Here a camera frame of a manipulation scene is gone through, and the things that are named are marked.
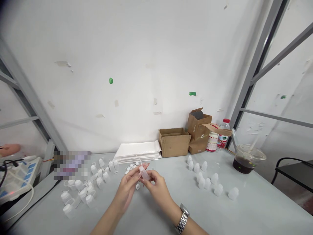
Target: left hand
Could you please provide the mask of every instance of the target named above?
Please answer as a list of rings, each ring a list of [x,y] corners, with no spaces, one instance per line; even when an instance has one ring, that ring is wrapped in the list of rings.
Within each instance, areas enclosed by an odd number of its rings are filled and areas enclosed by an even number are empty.
[[[144,169],[147,169],[150,163],[143,163]],[[113,199],[114,204],[121,209],[121,213],[124,214],[133,198],[136,184],[141,177],[139,166],[129,171],[123,176],[121,183],[117,189],[116,195]]]

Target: wrist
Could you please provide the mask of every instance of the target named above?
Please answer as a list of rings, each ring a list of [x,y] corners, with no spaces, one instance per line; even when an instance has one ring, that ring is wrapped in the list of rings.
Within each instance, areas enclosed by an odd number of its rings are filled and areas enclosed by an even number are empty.
[[[179,224],[183,212],[173,200],[168,205],[166,205],[164,212],[175,226]]]

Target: watch strap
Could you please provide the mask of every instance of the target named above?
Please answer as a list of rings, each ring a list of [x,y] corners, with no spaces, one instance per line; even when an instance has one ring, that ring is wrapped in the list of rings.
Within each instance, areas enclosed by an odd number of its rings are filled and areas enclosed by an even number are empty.
[[[182,217],[180,218],[179,224],[176,226],[176,231],[178,234],[182,234],[183,230],[186,227],[188,216],[183,212]]]

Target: dark brown drink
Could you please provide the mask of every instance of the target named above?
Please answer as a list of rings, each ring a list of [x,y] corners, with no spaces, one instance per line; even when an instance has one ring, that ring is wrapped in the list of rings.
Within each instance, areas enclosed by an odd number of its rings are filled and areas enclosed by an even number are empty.
[[[237,171],[243,174],[249,174],[255,167],[255,165],[248,160],[238,156],[236,156],[232,165]]]

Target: white wall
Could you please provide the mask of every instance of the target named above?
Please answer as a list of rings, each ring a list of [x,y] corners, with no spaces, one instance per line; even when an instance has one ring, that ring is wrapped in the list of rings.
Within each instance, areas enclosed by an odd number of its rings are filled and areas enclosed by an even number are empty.
[[[68,149],[113,152],[184,127],[201,106],[224,118],[262,4],[10,1],[0,32]]]
[[[0,125],[28,115],[7,84],[0,81]],[[23,155],[44,156],[47,144],[32,122],[0,130],[0,145],[20,144]]]

